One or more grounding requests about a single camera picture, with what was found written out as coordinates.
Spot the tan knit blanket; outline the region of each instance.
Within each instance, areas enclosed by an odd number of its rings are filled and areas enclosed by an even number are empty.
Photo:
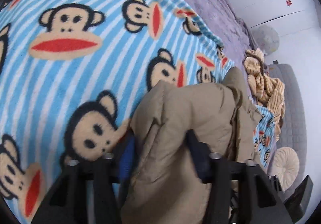
[[[244,67],[248,74],[248,84],[257,103],[267,107],[274,114],[275,137],[278,141],[285,114],[284,83],[279,78],[270,78],[263,72],[264,54],[259,48],[247,50],[246,54]]]

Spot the blue fabric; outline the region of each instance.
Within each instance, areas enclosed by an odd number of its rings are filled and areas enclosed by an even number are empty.
[[[260,105],[256,105],[256,107],[264,117],[256,127],[253,142],[254,145],[257,144],[256,151],[260,154],[260,162],[264,168],[267,168],[275,150],[274,114],[266,107]]]
[[[183,0],[144,0],[148,6],[157,2],[163,14],[163,31],[158,38],[151,37],[150,26],[144,26],[137,33],[130,33],[125,28],[122,13],[125,1],[18,0],[9,2],[0,13],[0,29],[10,24],[9,44],[0,75],[0,135],[13,137],[23,171],[30,164],[39,163],[46,190],[61,172],[59,158],[65,150],[64,134],[73,112],[81,104],[95,101],[101,91],[108,90],[118,105],[115,125],[121,125],[147,92],[146,70],[161,48],[171,54],[173,65],[185,64],[186,84],[197,83],[196,73],[201,68],[195,58],[197,53],[215,64],[212,75],[216,82],[221,82],[234,65],[231,60],[222,63],[217,54],[217,47],[223,46],[222,41],[198,15],[193,21],[199,26],[201,35],[186,33],[185,18],[174,14],[177,9],[191,10]],[[36,57],[31,51],[33,45],[43,35],[49,35],[44,21],[50,18],[46,15],[64,4],[74,3],[96,11],[95,18],[98,17],[99,22],[93,19],[94,25],[88,31],[85,29],[85,34],[99,38],[100,47],[68,60]],[[129,165],[128,160],[129,157],[124,157],[123,163]],[[124,167],[121,176],[127,175],[128,170]],[[7,202],[18,220],[27,223],[19,210],[18,200],[14,198]]]

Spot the red flower decal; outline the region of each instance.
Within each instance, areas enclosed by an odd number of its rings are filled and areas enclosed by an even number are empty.
[[[288,6],[291,6],[291,5],[292,5],[292,1],[290,1],[290,0],[286,0],[285,2],[286,2],[286,4],[287,4]]]

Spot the white wall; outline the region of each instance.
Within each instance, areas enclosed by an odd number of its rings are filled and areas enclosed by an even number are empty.
[[[280,48],[266,61],[290,64],[301,90],[307,125],[307,162],[305,176],[314,187],[304,223],[321,199],[321,28],[315,27],[280,38]]]

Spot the beige jacket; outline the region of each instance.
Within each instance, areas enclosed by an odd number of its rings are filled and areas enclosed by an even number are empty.
[[[131,122],[140,160],[122,208],[123,223],[199,223],[210,185],[196,176],[184,145],[186,131],[193,129],[212,152],[244,162],[254,158],[253,131],[260,119],[237,68],[223,84],[176,88],[160,81]]]

